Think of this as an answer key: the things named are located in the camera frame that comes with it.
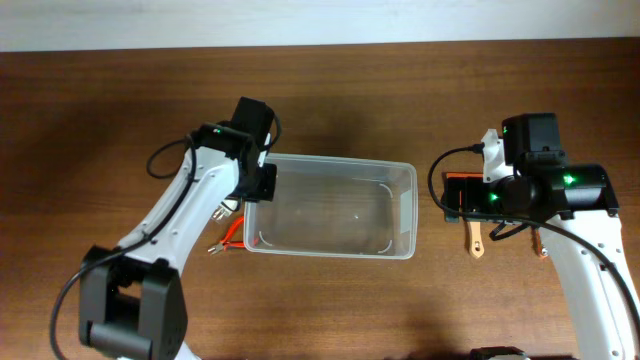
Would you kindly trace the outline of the orange scraper with wooden handle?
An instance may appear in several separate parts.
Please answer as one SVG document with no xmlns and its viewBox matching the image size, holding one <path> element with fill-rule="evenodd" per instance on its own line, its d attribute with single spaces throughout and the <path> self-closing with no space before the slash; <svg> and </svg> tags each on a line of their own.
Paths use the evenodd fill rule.
<svg viewBox="0 0 640 360">
<path fill-rule="evenodd" d="M 447 172 L 445 174 L 481 174 L 470 172 Z M 466 217 L 456 217 L 453 215 L 446 215 L 445 220 L 447 222 L 457 223 L 462 220 L 465 225 L 465 246 L 471 257 L 479 259 L 484 255 L 484 244 L 481 236 L 481 224 L 477 219 L 469 219 Z"/>
</svg>

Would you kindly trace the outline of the red-handled pliers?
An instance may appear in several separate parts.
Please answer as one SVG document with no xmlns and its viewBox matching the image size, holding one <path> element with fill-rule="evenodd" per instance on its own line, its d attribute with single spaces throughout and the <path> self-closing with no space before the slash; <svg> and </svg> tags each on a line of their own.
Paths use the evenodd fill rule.
<svg viewBox="0 0 640 360">
<path fill-rule="evenodd" d="M 224 236 L 214 245 L 207 249 L 209 255 L 215 255 L 217 253 L 234 250 L 234 249 L 246 249 L 246 245 L 243 241 L 235 241 L 234 236 L 241 230 L 244 226 L 245 217 L 240 216 L 232 221 L 229 225 Z"/>
</svg>

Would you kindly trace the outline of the clear plastic container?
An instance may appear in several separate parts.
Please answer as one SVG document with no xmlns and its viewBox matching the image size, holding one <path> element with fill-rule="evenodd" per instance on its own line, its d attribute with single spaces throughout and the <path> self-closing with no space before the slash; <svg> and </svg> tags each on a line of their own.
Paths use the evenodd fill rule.
<svg viewBox="0 0 640 360">
<path fill-rule="evenodd" d="M 255 253 L 406 260 L 416 249 L 417 171 L 409 163 L 271 153 L 274 197 L 247 203 Z"/>
</svg>

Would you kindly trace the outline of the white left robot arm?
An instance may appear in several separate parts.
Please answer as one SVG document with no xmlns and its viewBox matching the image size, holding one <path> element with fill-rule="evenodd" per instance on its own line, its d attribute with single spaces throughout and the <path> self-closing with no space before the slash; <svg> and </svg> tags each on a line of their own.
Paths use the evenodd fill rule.
<svg viewBox="0 0 640 360">
<path fill-rule="evenodd" d="M 79 341 L 117 359 L 193 359 L 181 284 L 189 255 L 224 201 L 274 197 L 277 168 L 264 159 L 277 139 L 275 112 L 239 99 L 230 120 L 180 140 L 185 155 L 146 217 L 112 248 L 92 247 L 81 267 Z"/>
</svg>

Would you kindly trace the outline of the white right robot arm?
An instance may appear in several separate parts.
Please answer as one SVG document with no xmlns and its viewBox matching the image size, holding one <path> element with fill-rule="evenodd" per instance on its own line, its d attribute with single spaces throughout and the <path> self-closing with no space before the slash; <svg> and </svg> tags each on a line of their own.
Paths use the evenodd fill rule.
<svg viewBox="0 0 640 360">
<path fill-rule="evenodd" d="M 638 358 L 639 297 L 605 169 L 570 164 L 553 113 L 507 118 L 466 149 L 482 156 L 483 172 L 446 174 L 443 194 L 433 198 L 446 220 L 494 222 L 494 241 L 536 231 L 560 280 L 580 358 Z"/>
</svg>

